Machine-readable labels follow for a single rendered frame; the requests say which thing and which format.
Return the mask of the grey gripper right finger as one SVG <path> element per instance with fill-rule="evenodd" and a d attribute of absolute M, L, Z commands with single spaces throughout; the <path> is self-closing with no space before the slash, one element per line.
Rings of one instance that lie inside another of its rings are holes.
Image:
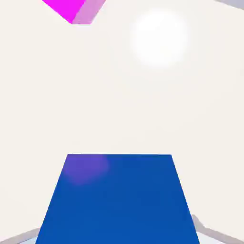
<path fill-rule="evenodd" d="M 219 231 L 206 228 L 198 219 L 198 217 L 192 214 L 192 220 L 196 229 L 200 241 L 202 244 L 244 244 L 244 241 L 223 234 Z"/>

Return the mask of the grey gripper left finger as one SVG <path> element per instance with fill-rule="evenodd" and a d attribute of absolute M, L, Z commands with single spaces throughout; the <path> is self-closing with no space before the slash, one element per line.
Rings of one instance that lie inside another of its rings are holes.
<path fill-rule="evenodd" d="M 27 240 L 33 239 L 38 236 L 40 228 L 36 228 L 22 234 L 16 235 L 14 237 L 8 238 L 6 240 L 0 241 L 0 244 L 20 244 Z"/>

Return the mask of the small magenta cube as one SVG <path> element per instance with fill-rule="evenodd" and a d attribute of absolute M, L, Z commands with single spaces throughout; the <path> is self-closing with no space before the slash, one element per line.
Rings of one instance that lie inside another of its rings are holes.
<path fill-rule="evenodd" d="M 106 0 L 42 0 L 70 24 L 89 25 Z"/>

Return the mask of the small blue cube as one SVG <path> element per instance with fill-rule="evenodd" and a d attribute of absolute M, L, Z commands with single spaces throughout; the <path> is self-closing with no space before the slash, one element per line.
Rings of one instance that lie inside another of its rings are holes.
<path fill-rule="evenodd" d="M 69 154 L 36 244 L 200 244 L 170 155 Z"/>

